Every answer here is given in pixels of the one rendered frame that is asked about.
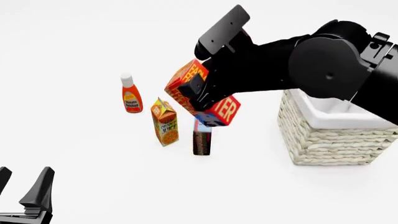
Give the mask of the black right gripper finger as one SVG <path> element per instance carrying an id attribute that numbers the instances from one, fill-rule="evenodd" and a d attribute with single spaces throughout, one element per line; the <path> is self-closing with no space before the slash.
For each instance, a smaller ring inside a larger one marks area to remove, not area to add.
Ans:
<path id="1" fill-rule="evenodd" d="M 186 110 L 201 109 L 206 110 L 207 103 L 204 103 L 208 93 L 206 90 L 206 82 L 201 75 L 195 75 L 189 81 L 181 84 L 178 87 L 178 91 L 183 96 L 180 100 L 180 104 Z"/>

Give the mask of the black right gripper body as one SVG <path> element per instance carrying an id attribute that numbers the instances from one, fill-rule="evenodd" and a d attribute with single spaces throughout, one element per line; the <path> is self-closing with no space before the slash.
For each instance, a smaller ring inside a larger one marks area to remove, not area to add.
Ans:
<path id="1" fill-rule="evenodd" d="M 247 69 L 246 56 L 212 57 L 203 65 L 208 70 L 208 76 L 199 93 L 194 96 L 196 111 L 208 110 L 227 96 L 247 92 L 247 81 L 241 76 Z"/>

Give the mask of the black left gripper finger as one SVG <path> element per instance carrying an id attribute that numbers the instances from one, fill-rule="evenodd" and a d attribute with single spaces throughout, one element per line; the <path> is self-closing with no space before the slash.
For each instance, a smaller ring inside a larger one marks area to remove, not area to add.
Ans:
<path id="1" fill-rule="evenodd" d="M 0 195 L 11 178 L 12 171 L 7 167 L 0 167 Z"/>
<path id="2" fill-rule="evenodd" d="M 35 184 L 19 201 L 24 206 L 25 214 L 39 214 L 46 211 L 52 213 L 52 184 L 55 171 L 44 167 Z"/>

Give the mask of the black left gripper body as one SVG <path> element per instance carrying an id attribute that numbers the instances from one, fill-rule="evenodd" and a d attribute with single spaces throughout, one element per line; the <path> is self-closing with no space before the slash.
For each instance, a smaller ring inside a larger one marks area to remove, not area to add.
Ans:
<path id="1" fill-rule="evenodd" d="M 50 224 L 52 212 L 52 207 L 25 207 L 24 212 L 0 212 L 0 224 Z"/>

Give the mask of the red and orange butter box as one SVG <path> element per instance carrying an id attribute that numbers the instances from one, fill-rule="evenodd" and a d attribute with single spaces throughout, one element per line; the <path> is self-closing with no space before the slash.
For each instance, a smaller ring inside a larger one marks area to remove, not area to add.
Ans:
<path id="1" fill-rule="evenodd" d="M 208 76 L 208 70 L 197 59 L 189 61 L 175 73 L 165 87 L 165 92 L 180 104 L 180 100 L 183 96 L 178 91 L 178 87 L 189 81 L 195 75 L 201 75 L 204 81 Z M 233 96 L 228 96 L 206 111 L 187 111 L 191 113 L 191 115 L 194 115 L 194 117 L 205 126 L 228 126 L 232 122 L 240 106 L 241 104 L 238 100 Z"/>

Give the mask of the woven basket with white lining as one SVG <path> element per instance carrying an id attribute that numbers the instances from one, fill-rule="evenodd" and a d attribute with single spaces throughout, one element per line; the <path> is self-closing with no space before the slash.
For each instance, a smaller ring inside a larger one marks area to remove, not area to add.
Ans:
<path id="1" fill-rule="evenodd" d="M 367 165 L 398 139 L 398 126 L 385 119 L 299 89 L 283 92 L 277 124 L 297 166 Z"/>

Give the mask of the orange juice carton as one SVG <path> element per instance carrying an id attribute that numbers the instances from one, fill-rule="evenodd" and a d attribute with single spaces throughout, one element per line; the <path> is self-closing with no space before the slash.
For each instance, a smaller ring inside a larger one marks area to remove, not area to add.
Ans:
<path id="1" fill-rule="evenodd" d="M 152 120 L 156 136 L 163 147 L 178 141 L 177 113 L 169 102 L 160 98 L 152 105 Z"/>

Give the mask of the dark brown box blue top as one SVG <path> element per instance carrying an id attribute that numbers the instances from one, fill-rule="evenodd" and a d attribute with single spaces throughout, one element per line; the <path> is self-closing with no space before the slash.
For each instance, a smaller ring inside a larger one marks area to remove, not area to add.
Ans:
<path id="1" fill-rule="evenodd" d="M 195 119 L 193 127 L 193 154 L 196 156 L 209 156 L 211 151 L 211 127 L 205 126 Z"/>

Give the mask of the flat black plate on stalk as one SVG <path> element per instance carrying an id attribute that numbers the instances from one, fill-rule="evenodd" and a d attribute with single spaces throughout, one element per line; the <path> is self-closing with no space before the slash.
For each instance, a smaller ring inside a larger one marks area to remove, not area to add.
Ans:
<path id="1" fill-rule="evenodd" d="M 198 39 L 194 50 L 195 57 L 199 60 L 206 60 L 217 54 L 223 47 L 235 53 L 231 41 L 239 33 L 245 34 L 243 26 L 249 20 L 250 16 L 245 9 L 239 4 L 235 5 Z"/>

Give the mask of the red ketchup bottle white cap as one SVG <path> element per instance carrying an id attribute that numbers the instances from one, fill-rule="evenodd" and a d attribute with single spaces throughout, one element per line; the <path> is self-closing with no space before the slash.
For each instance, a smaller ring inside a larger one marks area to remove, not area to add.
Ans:
<path id="1" fill-rule="evenodd" d="M 143 110 L 141 95 L 135 86 L 130 73 L 121 74 L 122 97 L 128 113 L 140 113 Z"/>

